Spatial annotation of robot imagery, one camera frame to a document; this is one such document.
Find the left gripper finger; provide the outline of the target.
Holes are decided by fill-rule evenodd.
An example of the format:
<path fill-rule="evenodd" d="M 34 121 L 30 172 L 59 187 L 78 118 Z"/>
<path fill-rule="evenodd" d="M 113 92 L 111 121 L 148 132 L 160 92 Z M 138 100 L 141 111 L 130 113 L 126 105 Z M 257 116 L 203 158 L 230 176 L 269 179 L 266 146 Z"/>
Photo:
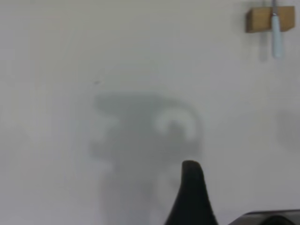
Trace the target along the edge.
<path fill-rule="evenodd" d="M 204 173 L 196 161 L 182 162 L 181 183 L 166 225 L 216 225 Z"/>

